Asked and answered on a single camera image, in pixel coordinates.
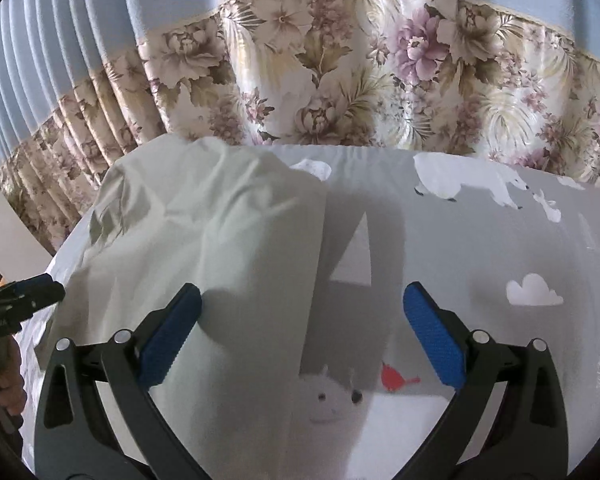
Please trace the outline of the person's left hand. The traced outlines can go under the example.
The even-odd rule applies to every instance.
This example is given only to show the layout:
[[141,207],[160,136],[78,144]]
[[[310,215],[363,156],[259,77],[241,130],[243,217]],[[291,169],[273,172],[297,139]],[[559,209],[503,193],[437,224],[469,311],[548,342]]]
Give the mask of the person's left hand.
[[10,416],[22,414],[27,403],[24,379],[20,374],[21,353],[13,336],[5,338],[7,342],[7,361],[0,365],[0,405]]

